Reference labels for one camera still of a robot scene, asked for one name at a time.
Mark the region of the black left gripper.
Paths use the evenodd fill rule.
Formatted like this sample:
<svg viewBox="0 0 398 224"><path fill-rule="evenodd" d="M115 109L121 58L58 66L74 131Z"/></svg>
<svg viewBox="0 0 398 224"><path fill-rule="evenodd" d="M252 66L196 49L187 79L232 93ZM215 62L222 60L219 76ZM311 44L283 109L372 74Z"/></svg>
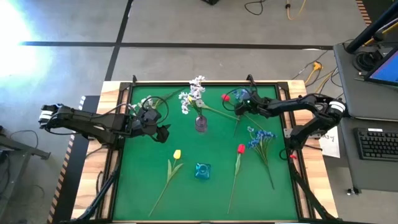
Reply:
<svg viewBox="0 0 398 224"><path fill-rule="evenodd" d="M135 116L132 117L132 121L129 123L131 137L138 135L154 135L158 133L156 139L160 143L165 143L169 137L170 124L157 126L156 124L146 124L143 122L141 116L144 113L145 108L140 108Z"/></svg>

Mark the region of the grey metal stand leg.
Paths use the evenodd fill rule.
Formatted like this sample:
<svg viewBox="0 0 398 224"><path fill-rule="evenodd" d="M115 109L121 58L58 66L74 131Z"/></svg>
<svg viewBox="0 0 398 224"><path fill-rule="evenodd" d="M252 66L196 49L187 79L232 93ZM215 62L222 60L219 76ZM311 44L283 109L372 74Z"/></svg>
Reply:
<svg viewBox="0 0 398 224"><path fill-rule="evenodd" d="M36 145L35 147L23 144L21 142L18 142L16 140L13 140L12 135L17 134L17 133L34 133L35 139L36 139ZM21 130L21 131L16 131L7 137L4 134L4 128L3 126L0 125L0 146L5 147L7 149L13 150L13 151L21 151L21 152L28 152L32 156L39 156L43 160L47 160L51 153L50 152L45 152L43 150L40 150L38 148L39 145L39 137L37 133L33 130Z"/></svg>

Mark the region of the white paper sheet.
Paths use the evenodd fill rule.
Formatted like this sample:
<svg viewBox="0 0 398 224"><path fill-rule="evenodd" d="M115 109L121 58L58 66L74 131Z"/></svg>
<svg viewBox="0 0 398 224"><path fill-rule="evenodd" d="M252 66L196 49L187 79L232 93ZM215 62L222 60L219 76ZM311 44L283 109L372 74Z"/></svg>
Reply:
<svg viewBox="0 0 398 224"><path fill-rule="evenodd" d="M324 156L340 158L338 127L330 129L319 139L320 148Z"/></svg>

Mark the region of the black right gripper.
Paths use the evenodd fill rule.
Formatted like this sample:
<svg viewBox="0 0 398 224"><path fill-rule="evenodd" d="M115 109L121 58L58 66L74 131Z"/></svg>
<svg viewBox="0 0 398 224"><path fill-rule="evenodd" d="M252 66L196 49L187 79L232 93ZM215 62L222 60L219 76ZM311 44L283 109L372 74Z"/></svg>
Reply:
<svg viewBox="0 0 398 224"><path fill-rule="evenodd" d="M267 97L260 98L257 95L254 95L253 97L256 99L258 106L256 108L250 108L247 107L245 104L235 104L234 105L235 115L240 116L243 115L245 112L248 112L251 114L259 114L266 118L271 117L271 113L267 110L268 104L271 102L271 99Z"/></svg>

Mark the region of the green table mat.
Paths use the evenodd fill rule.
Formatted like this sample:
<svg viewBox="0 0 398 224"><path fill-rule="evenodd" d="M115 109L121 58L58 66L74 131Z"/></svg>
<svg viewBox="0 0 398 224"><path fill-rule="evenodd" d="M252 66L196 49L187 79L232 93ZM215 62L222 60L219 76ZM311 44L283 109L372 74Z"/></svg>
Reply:
<svg viewBox="0 0 398 224"><path fill-rule="evenodd" d="M164 96L179 89L179 86L139 86L133 90L132 102L137 103L148 95ZM230 90L228 86L209 86L203 100L209 107L234 116L233 112L225 110L221 97ZM258 128L242 117L233 137L235 119L205 110L208 129L199 133L195 129L196 113L182 113L178 94L159 106L165 123L170 124L170 134L165 143L155 142L148 136L126 140L113 218L118 221L295 220L297 207L289 168L280 154L284 148L280 118L250 116L260 123L263 130L276 135L268 148L273 190L264 163L248 146L251 138L247 127ZM244 144L246 150L241 156L231 210L227 214L240 144ZM182 151L177 164L183 163L183 166L149 217L166 182L167 160L174 161L176 149ZM195 178L197 163L211 165L208 180Z"/></svg>

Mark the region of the black hazard-striped floor mat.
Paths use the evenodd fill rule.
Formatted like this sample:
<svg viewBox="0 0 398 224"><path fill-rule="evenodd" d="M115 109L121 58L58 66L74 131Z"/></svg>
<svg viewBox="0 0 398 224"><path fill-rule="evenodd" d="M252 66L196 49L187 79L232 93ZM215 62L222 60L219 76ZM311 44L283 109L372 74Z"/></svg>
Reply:
<svg viewBox="0 0 398 224"><path fill-rule="evenodd" d="M69 137L46 224L71 219L88 145L89 140L80 134Z"/></svg>
<svg viewBox="0 0 398 224"><path fill-rule="evenodd" d="M395 0L355 0L366 26L378 19Z"/></svg>

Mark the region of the black keyboard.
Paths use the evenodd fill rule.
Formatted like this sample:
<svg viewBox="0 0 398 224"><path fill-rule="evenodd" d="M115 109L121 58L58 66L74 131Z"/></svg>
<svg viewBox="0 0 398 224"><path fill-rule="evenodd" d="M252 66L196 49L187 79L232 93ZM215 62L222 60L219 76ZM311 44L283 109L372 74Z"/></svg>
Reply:
<svg viewBox="0 0 398 224"><path fill-rule="evenodd" d="M353 134L360 159L398 162L398 130L354 128Z"/></svg>

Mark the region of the blue cut-glass vase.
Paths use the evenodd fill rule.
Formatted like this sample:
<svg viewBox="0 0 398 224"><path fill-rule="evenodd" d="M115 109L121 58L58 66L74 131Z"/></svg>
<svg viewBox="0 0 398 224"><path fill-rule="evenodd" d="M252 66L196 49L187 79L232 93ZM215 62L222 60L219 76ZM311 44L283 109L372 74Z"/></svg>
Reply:
<svg viewBox="0 0 398 224"><path fill-rule="evenodd" d="M208 180L210 178L210 174L211 174L210 164L197 163L195 165L195 173L194 173L195 178Z"/></svg>

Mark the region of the black monitor pole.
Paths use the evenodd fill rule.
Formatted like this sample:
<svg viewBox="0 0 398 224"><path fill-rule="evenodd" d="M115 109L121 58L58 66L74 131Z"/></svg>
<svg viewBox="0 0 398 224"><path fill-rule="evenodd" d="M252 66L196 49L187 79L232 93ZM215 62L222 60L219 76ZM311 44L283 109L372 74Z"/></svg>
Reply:
<svg viewBox="0 0 398 224"><path fill-rule="evenodd" d="M381 16L362 31L346 48L346 52L352 54L364 45L371 37L383 26L386 25L392 17L398 13L398 1L381 14Z"/></svg>

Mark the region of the grey operator desk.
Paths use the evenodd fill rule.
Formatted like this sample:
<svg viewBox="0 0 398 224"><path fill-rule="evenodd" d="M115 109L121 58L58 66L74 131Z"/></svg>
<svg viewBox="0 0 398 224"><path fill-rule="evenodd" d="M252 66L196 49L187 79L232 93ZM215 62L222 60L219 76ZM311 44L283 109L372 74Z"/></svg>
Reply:
<svg viewBox="0 0 398 224"><path fill-rule="evenodd" d="M398 192L398 161L362 160L354 136L356 128L398 132L398 87L364 81L344 45L334 45L333 52L348 111L340 122L340 134L352 187Z"/></svg>

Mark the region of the black support strut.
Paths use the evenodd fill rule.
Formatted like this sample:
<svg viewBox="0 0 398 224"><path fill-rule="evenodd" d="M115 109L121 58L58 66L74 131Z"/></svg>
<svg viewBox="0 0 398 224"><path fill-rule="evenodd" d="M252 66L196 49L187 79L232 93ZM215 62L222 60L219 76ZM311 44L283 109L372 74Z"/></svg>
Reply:
<svg viewBox="0 0 398 224"><path fill-rule="evenodd" d="M102 201L102 199L104 199L104 196L106 195L107 191L109 190L111 185L115 182L115 179L118 176L118 174L119 174L119 165L117 165L115 169L112 171L111 175L103 184L102 188L97 193L95 199L90 204L90 206L85 210L85 212L82 215L80 215L77 219L75 219L76 224L87 224L89 222L90 218L95 214L96 209L99 207L100 202Z"/></svg>
<svg viewBox="0 0 398 224"><path fill-rule="evenodd" d="M311 208L309 208L309 211L317 211L319 214L320 218L316 218L315 216L311 217L311 220L316 220L316 221L338 221L337 218L335 218L333 215L327 212L326 208L318 201L316 196L313 194L313 192L310 190L310 187L308 184L305 183L305 181L302 179L300 176L299 172L295 168L295 165L293 163L289 163L289 170L292 178L296 183L300 186L302 191L304 192L304 195L306 199L309 201L309 204Z"/></svg>

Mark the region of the laptop with blue screen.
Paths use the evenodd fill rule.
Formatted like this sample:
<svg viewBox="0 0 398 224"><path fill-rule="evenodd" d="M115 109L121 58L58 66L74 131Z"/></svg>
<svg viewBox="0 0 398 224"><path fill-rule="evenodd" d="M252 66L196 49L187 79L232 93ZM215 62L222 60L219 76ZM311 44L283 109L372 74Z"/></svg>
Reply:
<svg viewBox="0 0 398 224"><path fill-rule="evenodd" d="M367 73L364 80L383 85L398 86L398 47L392 49Z"/></svg>

